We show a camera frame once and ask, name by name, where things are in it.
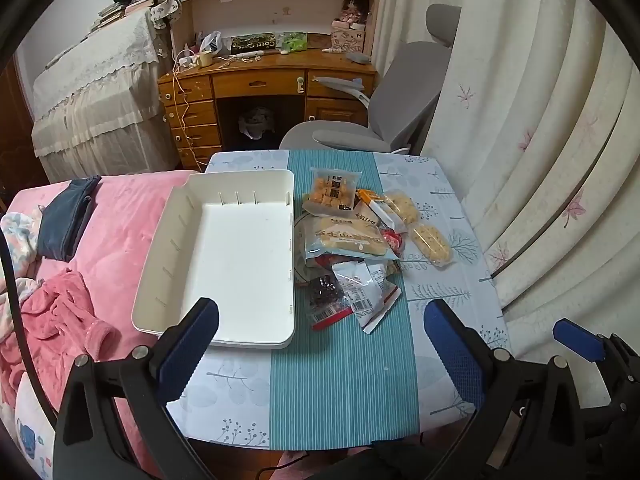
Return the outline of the white silver snack packet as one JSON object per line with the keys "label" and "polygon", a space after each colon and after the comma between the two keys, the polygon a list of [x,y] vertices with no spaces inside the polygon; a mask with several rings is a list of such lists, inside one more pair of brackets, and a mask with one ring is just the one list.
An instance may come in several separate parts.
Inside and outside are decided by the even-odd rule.
{"label": "white silver snack packet", "polygon": [[368,335],[401,297],[400,287],[390,280],[395,271],[390,261],[344,261],[332,266],[352,314]]}

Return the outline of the red candy packet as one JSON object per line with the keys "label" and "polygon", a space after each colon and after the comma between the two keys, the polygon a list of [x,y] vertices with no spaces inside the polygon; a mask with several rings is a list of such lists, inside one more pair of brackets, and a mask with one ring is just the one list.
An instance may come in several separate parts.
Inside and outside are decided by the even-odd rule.
{"label": "red candy packet", "polygon": [[381,231],[381,234],[394,254],[400,257],[405,246],[405,241],[402,235],[392,229],[384,229]]}

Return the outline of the clear bag puffed cake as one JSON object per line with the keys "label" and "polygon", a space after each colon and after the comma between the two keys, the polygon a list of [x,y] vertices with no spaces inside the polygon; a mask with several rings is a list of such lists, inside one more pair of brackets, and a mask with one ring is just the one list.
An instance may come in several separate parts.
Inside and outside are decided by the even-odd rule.
{"label": "clear bag puffed cake", "polygon": [[384,200],[405,226],[420,220],[420,211],[406,193],[390,191],[384,195]]}

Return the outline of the orange white oat bar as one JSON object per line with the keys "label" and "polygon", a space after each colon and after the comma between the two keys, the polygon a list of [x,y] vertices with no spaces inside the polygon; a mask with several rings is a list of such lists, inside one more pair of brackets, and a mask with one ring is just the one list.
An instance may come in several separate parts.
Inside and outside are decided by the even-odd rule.
{"label": "orange white oat bar", "polygon": [[372,210],[386,228],[398,234],[407,232],[405,222],[403,222],[398,214],[393,211],[392,207],[386,203],[382,195],[378,195],[370,190],[365,190],[364,188],[358,188],[357,196]]}

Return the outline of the clear bag orange cubes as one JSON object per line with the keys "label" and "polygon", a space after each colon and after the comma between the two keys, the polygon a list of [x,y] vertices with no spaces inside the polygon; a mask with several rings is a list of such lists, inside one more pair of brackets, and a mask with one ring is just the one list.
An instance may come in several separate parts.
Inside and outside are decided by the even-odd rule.
{"label": "clear bag orange cubes", "polygon": [[303,210],[317,217],[352,218],[360,172],[314,167],[311,173]]}

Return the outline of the pink fleece robe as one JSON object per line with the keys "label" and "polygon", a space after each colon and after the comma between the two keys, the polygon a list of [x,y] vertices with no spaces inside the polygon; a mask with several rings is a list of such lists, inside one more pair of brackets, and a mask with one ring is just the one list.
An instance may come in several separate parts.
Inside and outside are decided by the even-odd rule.
{"label": "pink fleece robe", "polygon": [[84,278],[76,271],[44,281],[18,278],[16,284],[32,362],[44,393],[59,408],[76,356],[107,359],[119,331],[96,316]]}

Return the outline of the pink bed blanket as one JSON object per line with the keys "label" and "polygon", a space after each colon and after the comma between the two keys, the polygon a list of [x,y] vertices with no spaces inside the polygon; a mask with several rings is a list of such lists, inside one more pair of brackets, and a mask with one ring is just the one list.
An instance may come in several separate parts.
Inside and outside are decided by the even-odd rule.
{"label": "pink bed blanket", "polygon": [[[104,177],[96,188],[96,204],[69,263],[42,259],[35,279],[47,281],[68,269],[82,275],[96,318],[110,324],[100,359],[122,359],[154,336],[138,332],[131,322],[134,298],[157,223],[173,188],[184,185],[186,170]],[[38,477],[53,470],[53,430],[30,385],[22,385],[24,366],[14,337],[1,344],[1,409],[3,423],[16,447]]]}

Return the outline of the navy blue garment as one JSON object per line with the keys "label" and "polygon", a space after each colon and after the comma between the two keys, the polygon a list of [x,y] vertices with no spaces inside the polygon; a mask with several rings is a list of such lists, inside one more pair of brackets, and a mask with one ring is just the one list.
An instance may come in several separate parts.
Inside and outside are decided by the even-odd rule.
{"label": "navy blue garment", "polygon": [[100,181],[100,176],[71,180],[67,188],[43,209],[38,255],[64,262],[74,258],[92,215],[94,194]]}

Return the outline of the floral white blanket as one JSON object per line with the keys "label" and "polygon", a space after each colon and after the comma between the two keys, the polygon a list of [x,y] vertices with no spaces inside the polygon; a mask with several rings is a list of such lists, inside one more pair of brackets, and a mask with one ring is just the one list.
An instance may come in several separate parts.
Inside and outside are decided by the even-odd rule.
{"label": "floral white blanket", "polygon": [[30,214],[7,212],[1,218],[1,231],[8,244],[20,306],[43,283],[42,278],[35,279],[37,243],[43,211],[44,207],[38,205]]}

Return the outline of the white plastic organizer tray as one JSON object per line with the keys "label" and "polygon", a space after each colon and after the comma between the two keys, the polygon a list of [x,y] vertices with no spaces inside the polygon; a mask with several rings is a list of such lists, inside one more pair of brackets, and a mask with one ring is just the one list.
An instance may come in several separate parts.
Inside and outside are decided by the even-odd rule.
{"label": "white plastic organizer tray", "polygon": [[292,171],[192,174],[160,216],[132,325],[160,335],[208,298],[219,311],[215,346],[286,347],[295,333],[293,226]]}

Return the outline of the grey office chair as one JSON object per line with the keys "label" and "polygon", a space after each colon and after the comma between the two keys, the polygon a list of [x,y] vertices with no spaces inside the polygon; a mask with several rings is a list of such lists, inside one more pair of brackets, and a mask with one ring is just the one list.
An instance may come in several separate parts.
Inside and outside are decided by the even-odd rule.
{"label": "grey office chair", "polygon": [[355,98],[368,114],[368,124],[340,120],[308,120],[292,128],[282,150],[340,150],[407,154],[410,140],[434,113],[450,61],[461,9],[433,3],[425,13],[432,42],[415,41],[397,51],[372,96],[355,81],[318,77],[323,87]]}

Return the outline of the wooden desk with drawers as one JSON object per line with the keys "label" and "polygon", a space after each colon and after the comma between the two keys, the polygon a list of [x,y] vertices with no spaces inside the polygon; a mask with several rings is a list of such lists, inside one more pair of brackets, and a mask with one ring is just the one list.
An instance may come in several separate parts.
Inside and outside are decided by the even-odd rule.
{"label": "wooden desk with drawers", "polygon": [[344,54],[307,50],[253,61],[218,58],[205,68],[161,76],[164,122],[181,165],[202,171],[219,152],[277,148],[288,130],[307,120],[364,126],[364,106],[324,86],[322,77],[362,84],[370,96],[378,74]]}

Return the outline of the white plastic bag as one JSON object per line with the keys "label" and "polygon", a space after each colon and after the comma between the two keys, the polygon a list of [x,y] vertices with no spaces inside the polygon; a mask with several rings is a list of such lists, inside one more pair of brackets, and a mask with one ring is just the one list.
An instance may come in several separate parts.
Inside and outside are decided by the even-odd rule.
{"label": "white plastic bag", "polygon": [[223,46],[224,44],[222,43],[221,32],[219,30],[214,30],[202,39],[200,43],[200,51],[217,55]]}

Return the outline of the dark corn snack box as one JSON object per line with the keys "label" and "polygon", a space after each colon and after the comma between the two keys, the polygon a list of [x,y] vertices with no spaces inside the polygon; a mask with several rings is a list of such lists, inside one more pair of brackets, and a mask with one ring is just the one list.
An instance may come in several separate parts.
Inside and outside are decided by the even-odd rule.
{"label": "dark corn snack box", "polygon": [[230,51],[232,54],[241,54],[246,52],[270,51],[276,47],[276,35],[273,32],[265,32],[264,34],[232,37]]}

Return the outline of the green snack bag on desk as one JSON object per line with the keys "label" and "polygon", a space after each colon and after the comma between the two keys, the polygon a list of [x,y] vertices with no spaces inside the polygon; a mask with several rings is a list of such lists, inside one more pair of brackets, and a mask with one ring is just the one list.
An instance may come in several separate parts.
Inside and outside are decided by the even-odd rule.
{"label": "green snack bag on desk", "polygon": [[276,48],[280,55],[306,51],[308,49],[308,35],[306,32],[278,32]]}

